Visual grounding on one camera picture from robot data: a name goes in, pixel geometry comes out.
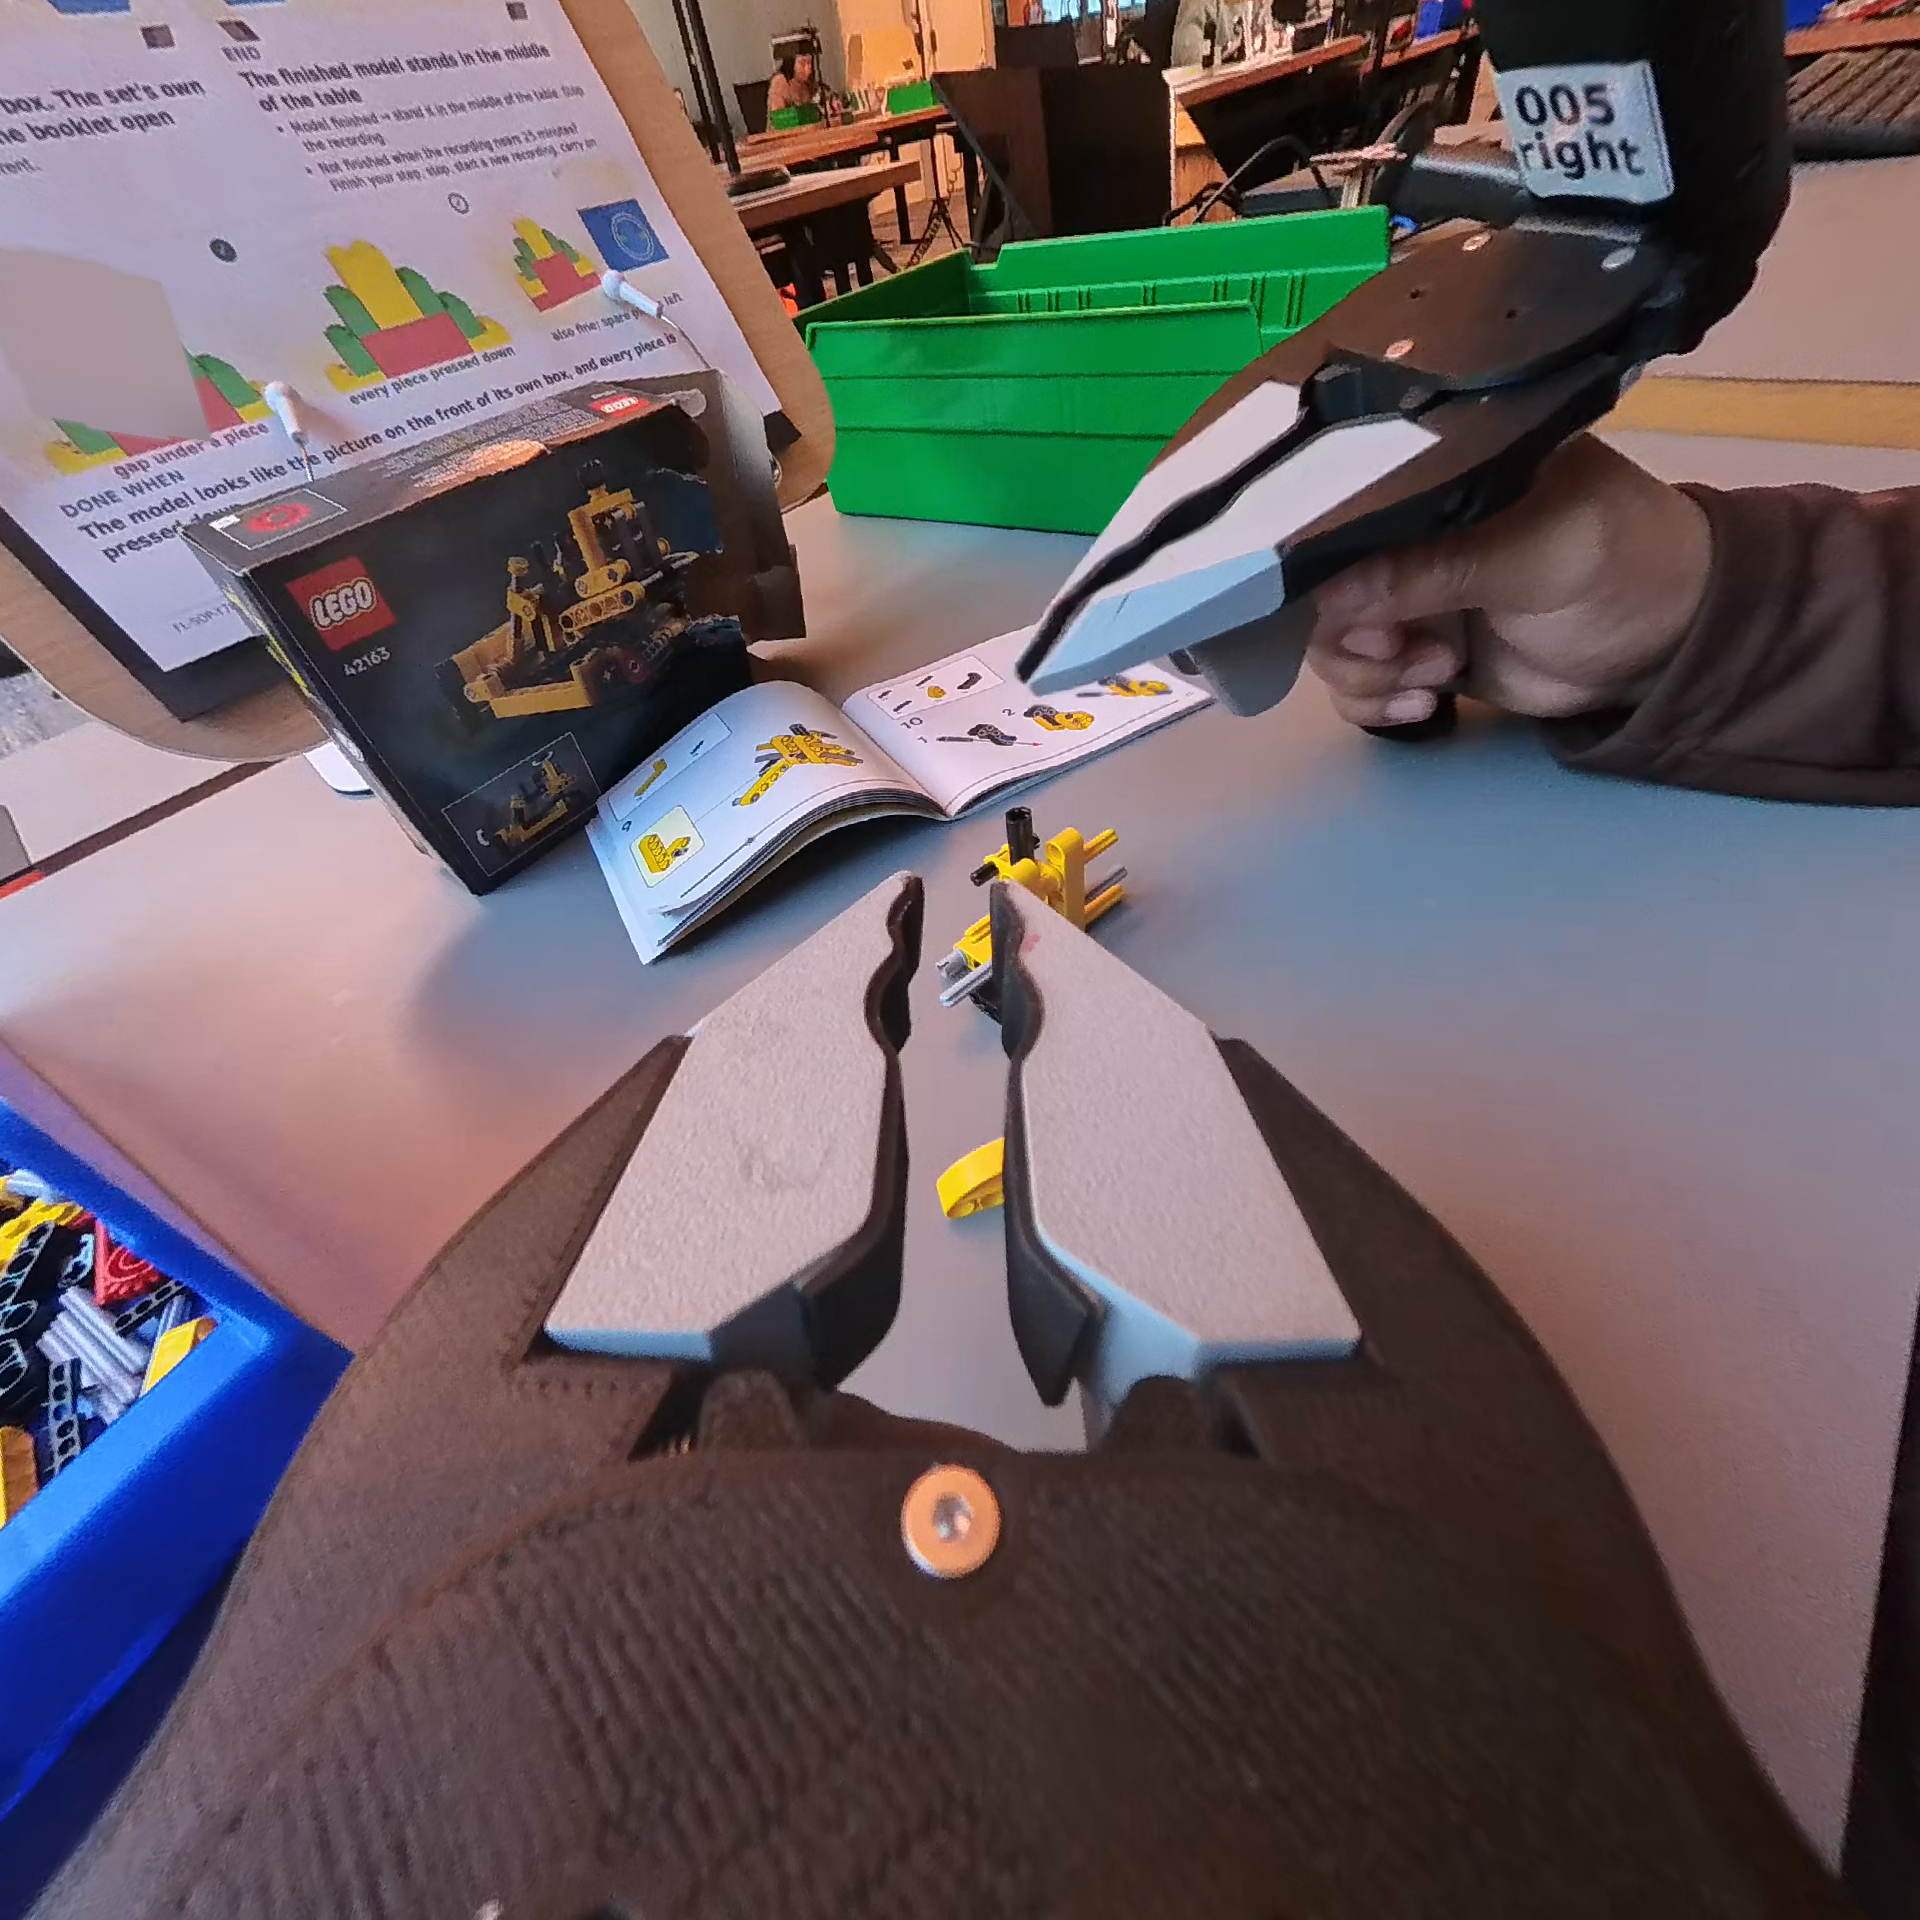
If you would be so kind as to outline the green plastic bin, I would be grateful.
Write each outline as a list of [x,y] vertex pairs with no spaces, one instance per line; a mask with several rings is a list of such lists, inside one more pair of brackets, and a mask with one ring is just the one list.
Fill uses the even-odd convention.
[[812,307],[831,500],[1093,536],[1234,372],[1386,258],[1386,210],[1319,210],[948,254]]

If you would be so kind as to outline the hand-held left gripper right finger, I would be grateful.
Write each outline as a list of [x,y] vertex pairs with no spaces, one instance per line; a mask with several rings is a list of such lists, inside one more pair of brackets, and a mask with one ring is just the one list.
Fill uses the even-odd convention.
[[991,887],[1009,1301],[1097,1439],[1143,1379],[1347,1360],[1361,1331],[1213,1031],[1018,883]]

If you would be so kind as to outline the pile of loose toy bricks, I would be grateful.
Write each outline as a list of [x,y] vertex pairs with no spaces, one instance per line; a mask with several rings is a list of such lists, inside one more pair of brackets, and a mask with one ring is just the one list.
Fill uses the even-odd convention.
[[3,1523],[217,1331],[106,1215],[3,1164]]

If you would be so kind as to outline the cardboard poster board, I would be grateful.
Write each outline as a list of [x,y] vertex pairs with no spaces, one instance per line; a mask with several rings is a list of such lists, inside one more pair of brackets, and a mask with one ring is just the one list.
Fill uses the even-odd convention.
[[[686,111],[649,44],[631,2],[564,2],[567,23],[612,107],[637,143],[643,161],[665,185],[665,203],[689,231],[693,251],[742,324],[762,372],[770,375],[776,407],[768,440],[776,458],[779,507],[799,507],[825,490],[835,458],[829,387],[787,317],[742,221],[746,203],[724,192],[721,172],[697,148]],[[79,612],[71,588],[52,588],[52,561],[27,561],[3,533],[3,641],[59,697],[87,717],[139,740],[148,748],[206,760],[274,760],[324,742],[284,673],[245,639],[238,665],[189,670],[194,685],[176,691],[194,714],[179,717],[170,695],[136,670],[129,641],[106,639],[92,612]]]

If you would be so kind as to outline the white instruction poster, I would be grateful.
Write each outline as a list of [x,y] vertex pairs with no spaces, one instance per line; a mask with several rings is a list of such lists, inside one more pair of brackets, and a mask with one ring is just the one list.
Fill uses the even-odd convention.
[[[622,273],[665,330],[601,294]],[[155,683],[179,528],[595,372],[756,364],[561,2],[3,2],[3,533]]]

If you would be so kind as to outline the person's right forearm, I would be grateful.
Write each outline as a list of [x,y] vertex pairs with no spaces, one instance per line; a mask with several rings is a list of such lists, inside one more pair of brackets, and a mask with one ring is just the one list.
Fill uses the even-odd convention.
[[1796,806],[1917,806],[1917,490],[1683,485],[1694,626],[1646,691],[1546,724],[1597,778]]

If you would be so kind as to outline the black toy set box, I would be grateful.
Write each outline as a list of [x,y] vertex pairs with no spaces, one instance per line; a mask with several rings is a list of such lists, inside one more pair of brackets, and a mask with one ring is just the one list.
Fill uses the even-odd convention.
[[806,636],[766,417],[715,371],[541,396],[179,544],[474,898]]

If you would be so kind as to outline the wooden table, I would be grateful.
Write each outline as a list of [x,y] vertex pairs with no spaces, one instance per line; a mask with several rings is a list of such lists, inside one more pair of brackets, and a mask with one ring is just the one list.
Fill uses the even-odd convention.
[[902,144],[934,138],[943,131],[951,131],[951,111],[945,104],[932,104],[908,115],[856,117],[838,125],[817,124],[751,132],[735,144],[735,159],[742,172],[770,172],[776,163],[792,167],[803,161],[825,161],[845,156],[896,156]]
[[787,257],[779,285],[792,285],[799,311],[812,311],[831,297],[829,278],[845,297],[868,288],[876,267],[902,273],[902,261],[879,242],[868,210],[917,176],[917,161],[803,174],[768,190],[735,192],[732,210],[756,242],[776,241]]

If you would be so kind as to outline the person's right hand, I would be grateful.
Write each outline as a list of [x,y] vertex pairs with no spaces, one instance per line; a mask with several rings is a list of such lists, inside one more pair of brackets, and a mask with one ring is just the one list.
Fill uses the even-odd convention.
[[1308,670],[1361,728],[1424,724],[1446,691],[1537,720],[1622,707],[1672,660],[1710,574],[1704,506],[1579,437],[1502,515],[1326,581]]

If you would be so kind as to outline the wooden desk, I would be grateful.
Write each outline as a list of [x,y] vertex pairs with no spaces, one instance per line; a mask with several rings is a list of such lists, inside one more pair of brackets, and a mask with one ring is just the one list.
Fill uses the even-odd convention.
[[1344,35],[1284,61],[1249,61],[1168,76],[1174,107],[1237,190],[1257,190],[1302,167],[1302,152],[1367,144],[1402,107],[1424,107],[1450,125],[1471,107],[1482,68],[1474,30],[1411,39],[1375,53],[1367,35]]

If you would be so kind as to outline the dark cabinet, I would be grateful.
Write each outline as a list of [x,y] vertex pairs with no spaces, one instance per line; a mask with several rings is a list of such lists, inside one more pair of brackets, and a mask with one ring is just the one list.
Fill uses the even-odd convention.
[[1166,223],[1171,95],[1159,68],[979,67],[932,85],[982,172],[977,254]]

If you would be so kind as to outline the yellow tape strip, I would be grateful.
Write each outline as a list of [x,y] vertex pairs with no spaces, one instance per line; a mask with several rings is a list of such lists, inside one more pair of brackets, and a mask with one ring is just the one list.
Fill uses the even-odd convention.
[[1644,375],[1602,430],[1917,451],[1917,381]]

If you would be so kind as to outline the open instruction booklet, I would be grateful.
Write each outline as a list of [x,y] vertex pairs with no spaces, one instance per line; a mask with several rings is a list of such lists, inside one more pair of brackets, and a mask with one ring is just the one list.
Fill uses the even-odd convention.
[[866,685],[845,703],[776,680],[693,720],[601,800],[588,843],[643,962],[792,853],[868,817],[959,821],[1213,703],[1166,663],[1044,695],[1028,630]]

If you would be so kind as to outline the yellow partly built brick model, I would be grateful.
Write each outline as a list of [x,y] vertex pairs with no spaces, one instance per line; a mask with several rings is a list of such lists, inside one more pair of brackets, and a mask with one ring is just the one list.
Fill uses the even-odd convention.
[[[977,887],[1018,883],[1041,898],[1072,924],[1091,931],[1102,916],[1126,901],[1128,867],[1091,875],[1093,857],[1118,846],[1118,832],[1093,838],[1068,826],[1044,841],[1032,826],[1032,811],[1018,806],[1006,815],[1006,846],[973,867]],[[982,912],[948,953],[938,961],[943,1006],[973,1002],[991,1020],[1002,1018],[995,990],[991,912]]]

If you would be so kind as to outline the blue plastic bin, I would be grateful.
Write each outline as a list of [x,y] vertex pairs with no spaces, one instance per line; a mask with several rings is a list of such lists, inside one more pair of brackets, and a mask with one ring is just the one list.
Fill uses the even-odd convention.
[[217,1316],[176,1371],[3,1523],[12,1812],[238,1559],[348,1353],[12,1103],[3,1163],[106,1215]]

